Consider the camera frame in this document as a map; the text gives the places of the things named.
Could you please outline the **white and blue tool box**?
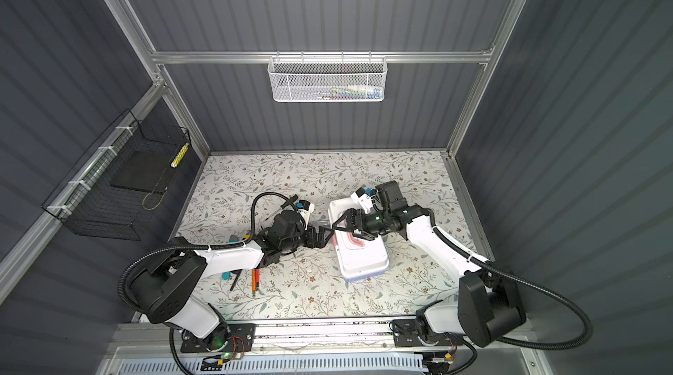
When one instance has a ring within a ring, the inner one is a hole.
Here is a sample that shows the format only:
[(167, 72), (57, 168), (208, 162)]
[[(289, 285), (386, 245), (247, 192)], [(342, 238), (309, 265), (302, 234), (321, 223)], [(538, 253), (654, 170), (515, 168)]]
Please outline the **white and blue tool box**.
[[(334, 224), (349, 209), (364, 211), (352, 198), (332, 201), (329, 204), (329, 223)], [(335, 231), (332, 241), (338, 257), (341, 275), (348, 282), (356, 282), (385, 273), (390, 261), (382, 238), (367, 241), (355, 238), (350, 232)]]

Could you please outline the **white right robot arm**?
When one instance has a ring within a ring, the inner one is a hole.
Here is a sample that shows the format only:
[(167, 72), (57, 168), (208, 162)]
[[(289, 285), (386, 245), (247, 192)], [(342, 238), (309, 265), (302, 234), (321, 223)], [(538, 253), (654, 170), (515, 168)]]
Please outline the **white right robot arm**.
[[(585, 345), (594, 333), (592, 321), (582, 308), (547, 287), (502, 270), (485, 256), (462, 244), (441, 228), (433, 210), (410, 204), (398, 182), (391, 180), (373, 190), (358, 189), (329, 205), (331, 229), (365, 242), (397, 233), (427, 253), (457, 282), (457, 304), (440, 301), (423, 308), (421, 325), (436, 334), (457, 332), (485, 348), (504, 343), (530, 350), (571, 350)], [(582, 323), (580, 333), (560, 342), (515, 339), (511, 332), (527, 321), (521, 287), (530, 288), (566, 307)]]

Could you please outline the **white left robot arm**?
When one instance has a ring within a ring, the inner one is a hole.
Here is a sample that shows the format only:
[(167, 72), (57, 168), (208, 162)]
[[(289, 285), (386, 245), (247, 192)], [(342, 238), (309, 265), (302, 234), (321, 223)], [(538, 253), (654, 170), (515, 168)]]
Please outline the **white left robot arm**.
[[(267, 196), (282, 199), (290, 208), (276, 215), (271, 226), (259, 228), (256, 206)], [(310, 210), (292, 203), (281, 193), (264, 192), (252, 201), (247, 238), (220, 245), (197, 245), (176, 237), (131, 262), (119, 277), (117, 294), (129, 308), (145, 315), (153, 324), (166, 324), (197, 338), (208, 338), (222, 330), (225, 321), (212, 306), (196, 297), (201, 280), (276, 265), (301, 248), (326, 247), (334, 230), (310, 226), (310, 214)]]

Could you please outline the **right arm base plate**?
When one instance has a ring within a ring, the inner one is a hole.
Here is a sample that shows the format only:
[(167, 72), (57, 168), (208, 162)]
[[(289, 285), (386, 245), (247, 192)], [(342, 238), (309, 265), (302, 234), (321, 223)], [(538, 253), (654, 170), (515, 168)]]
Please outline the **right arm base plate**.
[(388, 327), (393, 334), (394, 345), (399, 348), (449, 347), (464, 343), (464, 333), (436, 333), (429, 324), (419, 319), (394, 319)]

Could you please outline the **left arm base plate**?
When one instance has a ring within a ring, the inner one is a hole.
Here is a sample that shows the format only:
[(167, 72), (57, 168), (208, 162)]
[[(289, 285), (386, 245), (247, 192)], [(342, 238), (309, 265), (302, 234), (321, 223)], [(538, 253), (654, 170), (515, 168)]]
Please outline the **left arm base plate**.
[(182, 334), (181, 353), (245, 353), (252, 350), (257, 325), (234, 323), (218, 327), (206, 338), (198, 338), (191, 332)]

